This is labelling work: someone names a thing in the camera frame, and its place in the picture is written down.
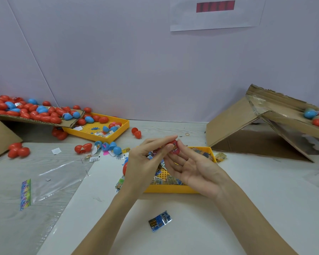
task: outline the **cardboard ramp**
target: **cardboard ramp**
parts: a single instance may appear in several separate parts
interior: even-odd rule
[[[301,100],[251,85],[241,100],[207,124],[207,145],[226,152],[313,162],[303,150],[301,137],[296,138],[282,127],[319,138],[319,127],[303,117],[306,108],[319,111],[319,107]],[[273,130],[244,129],[259,118]]]

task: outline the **left hand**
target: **left hand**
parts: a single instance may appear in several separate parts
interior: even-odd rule
[[[173,144],[167,143],[176,138],[177,135],[146,139],[141,145],[131,149],[129,151],[128,167],[121,191],[137,199],[149,187],[161,160],[174,148]],[[147,158],[148,153],[161,146],[163,147],[153,159],[149,160]]]

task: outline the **white wall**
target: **white wall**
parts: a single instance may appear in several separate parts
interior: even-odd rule
[[[259,27],[170,32],[170,0],[8,0],[59,105],[209,121],[256,85],[319,105],[319,0]]]
[[[56,104],[7,0],[0,0],[0,95]]]

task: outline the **red candy wrapper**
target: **red candy wrapper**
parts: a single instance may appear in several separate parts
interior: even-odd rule
[[[171,153],[171,154],[175,154],[175,155],[179,154],[179,153],[180,153],[180,149],[179,149],[179,147],[177,146],[177,141],[176,141],[176,140],[173,140],[173,141],[171,141],[171,142],[168,142],[167,144],[170,144],[170,143],[174,145],[174,149],[173,149],[172,151],[170,151],[170,153]]]

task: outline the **hand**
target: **hand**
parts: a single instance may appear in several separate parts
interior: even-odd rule
[[[123,190],[131,194],[137,199],[148,188],[164,156],[174,148],[173,144],[167,143],[176,138],[177,135],[158,139],[146,139],[141,145],[131,149],[129,151],[128,167],[121,191]],[[149,160],[147,158],[149,151],[153,151],[161,146],[163,147],[153,159]]]
[[[191,150],[182,141],[178,140],[177,144],[181,152],[164,157],[168,172],[202,195],[216,199],[222,184],[230,177],[218,164]]]

